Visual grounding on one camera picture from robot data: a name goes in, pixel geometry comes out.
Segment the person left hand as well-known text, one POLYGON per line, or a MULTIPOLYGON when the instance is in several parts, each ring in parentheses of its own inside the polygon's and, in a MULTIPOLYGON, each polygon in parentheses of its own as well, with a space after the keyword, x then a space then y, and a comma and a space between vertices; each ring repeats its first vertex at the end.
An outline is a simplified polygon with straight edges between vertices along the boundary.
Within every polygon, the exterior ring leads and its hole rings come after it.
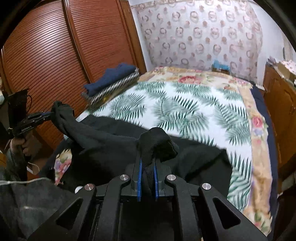
POLYGON ((13 138, 10 142, 10 150, 15 155, 36 156, 41 148, 42 144, 32 132, 27 133, 24 138, 13 138))

